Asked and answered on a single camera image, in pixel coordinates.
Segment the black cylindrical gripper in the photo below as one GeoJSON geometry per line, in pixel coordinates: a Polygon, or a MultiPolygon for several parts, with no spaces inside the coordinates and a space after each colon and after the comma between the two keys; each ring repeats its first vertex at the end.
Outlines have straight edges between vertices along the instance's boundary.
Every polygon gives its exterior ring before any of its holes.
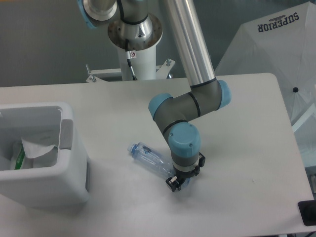
{"type": "Polygon", "coordinates": [[[199,153],[197,164],[194,165],[193,169],[190,171],[181,171],[174,165],[173,167],[175,169],[175,176],[166,179],[165,182],[167,186],[171,189],[172,192],[180,191],[181,186],[186,179],[199,175],[200,169],[205,165],[205,160],[205,156],[202,153],[199,153]]]}

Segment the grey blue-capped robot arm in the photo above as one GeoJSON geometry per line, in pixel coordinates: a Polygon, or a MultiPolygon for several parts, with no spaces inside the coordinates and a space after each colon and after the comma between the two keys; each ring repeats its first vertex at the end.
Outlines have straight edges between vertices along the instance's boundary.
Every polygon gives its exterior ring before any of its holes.
{"type": "MultiPolygon", "coordinates": [[[[162,38],[162,25],[148,11],[146,0],[79,0],[77,4],[89,28],[108,25],[123,80],[158,77],[156,45],[162,38]]],[[[170,148],[174,174],[166,183],[176,191],[205,164],[200,135],[191,121],[228,105],[231,92],[215,76],[194,3],[167,0],[164,4],[191,90],[178,97],[156,95],[148,109],[170,148]]]]}

